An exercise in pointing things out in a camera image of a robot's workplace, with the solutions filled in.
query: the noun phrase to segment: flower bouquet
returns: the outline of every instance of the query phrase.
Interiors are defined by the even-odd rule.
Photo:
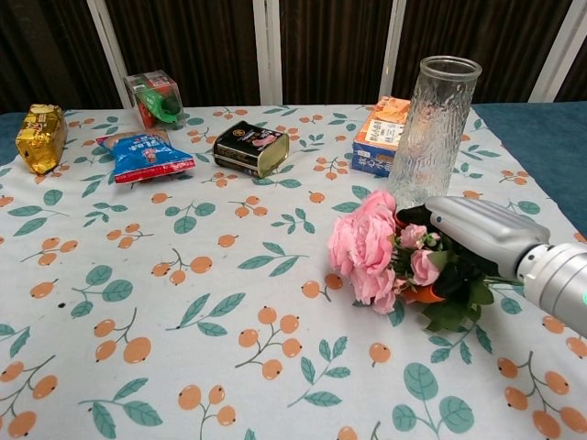
[[[330,264],[350,277],[357,303],[388,314],[395,302],[423,303],[428,330],[458,331],[493,303],[493,279],[475,256],[430,223],[423,206],[396,212],[394,198],[376,191],[340,217],[328,240]]]

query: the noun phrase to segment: tin can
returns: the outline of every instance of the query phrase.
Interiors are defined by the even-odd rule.
[[[289,150],[287,134],[241,121],[216,139],[214,160],[262,179],[287,158]]]

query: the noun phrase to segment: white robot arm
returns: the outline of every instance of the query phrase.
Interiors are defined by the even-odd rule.
[[[542,225],[502,206],[431,197],[430,223],[474,254],[486,273],[525,284],[526,298],[587,336],[587,246],[552,246]]]

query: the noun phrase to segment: pink rose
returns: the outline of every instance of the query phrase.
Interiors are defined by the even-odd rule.
[[[355,248],[355,237],[352,232],[354,223],[353,215],[345,215],[337,218],[334,224],[334,232],[328,240],[330,265],[339,269],[344,276],[353,270],[353,261],[350,259],[350,251]]]
[[[437,280],[440,271],[428,259],[431,250],[417,250],[412,254],[411,265],[414,271],[414,283],[418,286],[427,286]]]
[[[400,245],[406,249],[421,249],[424,246],[423,238],[427,231],[425,226],[408,225],[402,229]]]

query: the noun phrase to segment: table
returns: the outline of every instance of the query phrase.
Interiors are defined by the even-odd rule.
[[[43,178],[0,168],[0,438],[585,438],[562,421],[584,426],[585,341],[521,291],[457,334],[352,306],[326,242],[385,184],[349,169],[368,107],[187,111],[185,174],[113,183],[94,139],[138,128],[124,110],[68,112]],[[240,119],[291,137],[266,180],[212,161]],[[582,239],[473,111],[450,192]]]

